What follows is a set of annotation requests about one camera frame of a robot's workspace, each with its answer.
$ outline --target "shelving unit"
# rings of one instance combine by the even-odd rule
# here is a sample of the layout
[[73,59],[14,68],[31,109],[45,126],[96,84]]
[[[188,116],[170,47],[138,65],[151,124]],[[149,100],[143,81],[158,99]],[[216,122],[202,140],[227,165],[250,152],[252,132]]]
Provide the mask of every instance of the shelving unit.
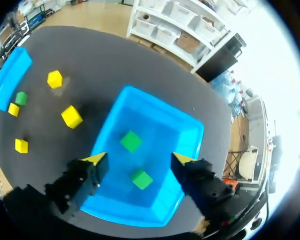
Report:
[[[186,63],[190,64],[193,67],[191,73],[195,73],[202,65],[204,65],[213,55],[215,55],[237,33],[235,30],[236,22],[242,21],[242,19],[245,16],[247,16],[249,12],[252,10],[246,8],[245,14],[241,15],[240,17],[236,16],[235,21],[227,22],[215,11],[210,9],[208,6],[206,6],[199,0],[178,0],[181,6],[184,6],[185,8],[187,8],[187,6],[190,6],[188,9],[191,11],[194,10],[193,12],[196,11],[195,13],[197,13],[197,15],[201,15],[201,16],[207,15],[211,17],[213,21],[217,22],[219,26],[223,26],[222,29],[219,29],[220,35],[217,36],[217,38],[214,41],[209,42],[204,38],[204,36],[198,34],[195,31],[196,23],[199,22],[199,20],[196,18],[199,18],[199,16],[194,17],[194,19],[188,25],[185,25],[180,21],[170,17],[172,4],[176,2],[176,0],[170,0],[167,3],[167,5],[164,7],[162,12],[144,7],[144,5],[141,4],[141,1],[142,0],[134,1],[128,28],[127,28],[126,37],[128,38],[131,34],[133,34],[168,50],[169,52],[173,53],[174,55],[184,60]],[[227,1],[233,1],[233,0],[219,0],[219,1],[221,2],[225,1],[225,4],[227,4]],[[236,2],[239,1],[240,3],[242,3],[244,0],[235,0],[235,1]],[[190,54],[185,50],[181,49],[175,43],[171,45],[167,45],[162,42],[159,42],[158,40],[156,40],[156,33],[157,33],[156,30],[154,30],[150,36],[137,31],[137,28],[135,27],[135,21],[137,18],[140,17],[141,14],[147,14],[150,16],[150,18],[155,17],[159,19],[161,23],[168,23],[188,33],[190,36],[192,36],[193,38],[197,39],[200,42],[198,51],[196,51],[193,54]]]
[[172,45],[166,45],[162,42],[157,41],[153,36],[147,36],[140,32],[137,32],[136,30],[132,29],[131,33],[133,35],[136,35],[140,38],[143,38],[145,40],[148,40],[154,44],[157,44],[158,46],[168,50],[169,52],[173,53],[174,55],[178,56],[179,58],[183,59],[186,63],[190,64],[191,66],[196,65],[196,60],[186,51],[182,50],[180,47],[172,44]]

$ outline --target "orange object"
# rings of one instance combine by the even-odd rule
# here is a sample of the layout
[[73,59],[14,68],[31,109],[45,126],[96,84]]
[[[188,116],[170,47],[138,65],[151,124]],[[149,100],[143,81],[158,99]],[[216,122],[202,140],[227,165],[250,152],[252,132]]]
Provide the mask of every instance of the orange object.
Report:
[[232,185],[232,186],[233,186],[233,189],[236,189],[236,188],[237,188],[238,182],[237,182],[236,180],[231,180],[231,179],[223,178],[222,181],[223,181],[225,184]]

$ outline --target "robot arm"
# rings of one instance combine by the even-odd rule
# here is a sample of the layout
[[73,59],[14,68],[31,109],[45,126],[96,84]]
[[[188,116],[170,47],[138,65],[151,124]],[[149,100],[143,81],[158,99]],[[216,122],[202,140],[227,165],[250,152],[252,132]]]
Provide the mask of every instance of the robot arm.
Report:
[[190,196],[213,228],[231,223],[252,199],[248,193],[238,194],[212,171],[212,164],[178,153],[171,154],[171,170],[183,192]]

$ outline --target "yellow cube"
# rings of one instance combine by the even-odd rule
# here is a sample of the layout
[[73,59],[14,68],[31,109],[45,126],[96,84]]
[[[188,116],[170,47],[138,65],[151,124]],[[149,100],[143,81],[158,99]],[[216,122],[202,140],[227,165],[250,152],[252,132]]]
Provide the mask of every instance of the yellow cube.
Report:
[[66,110],[61,113],[61,116],[65,122],[65,124],[69,128],[76,128],[80,123],[83,122],[78,111],[74,108],[74,106],[70,105]]
[[10,113],[12,116],[18,117],[19,107],[11,102],[9,105],[8,113]]
[[49,72],[48,79],[46,81],[52,89],[56,89],[62,86],[62,75],[58,70]]
[[23,139],[15,139],[15,150],[21,154],[28,153],[28,142]]

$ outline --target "white shelf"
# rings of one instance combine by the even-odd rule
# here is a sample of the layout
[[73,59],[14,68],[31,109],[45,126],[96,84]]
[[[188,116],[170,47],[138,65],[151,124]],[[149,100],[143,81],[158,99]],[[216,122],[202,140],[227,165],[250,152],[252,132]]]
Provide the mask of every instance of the white shelf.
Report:
[[188,64],[190,64],[191,66],[196,66],[197,65],[197,61],[189,54],[187,53],[186,51],[182,50],[180,47],[172,44],[172,45],[166,45],[158,40],[156,40],[155,38],[151,37],[151,36],[147,36],[147,35],[144,35],[134,29],[131,30],[131,33],[140,37],[140,38],[143,38],[145,40],[148,40],[166,50],[168,50],[169,52],[173,53],[174,55],[178,56],[179,58],[181,58],[182,60],[184,60],[185,62],[187,62]]
[[166,21],[168,23],[171,23],[172,25],[175,25],[176,27],[178,27],[178,28],[182,29],[183,31],[187,32],[188,34],[190,34],[194,38],[198,39],[201,43],[203,43],[205,46],[207,46],[210,50],[212,50],[214,48],[206,39],[204,39],[203,37],[201,37],[194,30],[190,29],[188,26],[182,24],[181,22],[178,22],[178,21],[172,19],[171,17],[169,17],[167,15],[164,15],[164,14],[162,14],[160,12],[153,11],[151,9],[144,8],[142,6],[138,6],[137,10],[141,11],[143,13],[155,16],[157,18],[160,18],[160,19],[162,19],[162,20],[164,20],[164,21]]
[[213,11],[212,9],[210,9],[208,6],[204,5],[202,2],[200,2],[198,0],[189,0],[189,1],[192,2],[192,3],[194,3],[194,4],[196,4],[200,8],[204,9],[205,11],[207,11],[209,14],[211,14],[217,20],[219,20],[223,25],[225,25],[225,26],[227,25],[227,22],[221,16],[219,16],[215,11]]

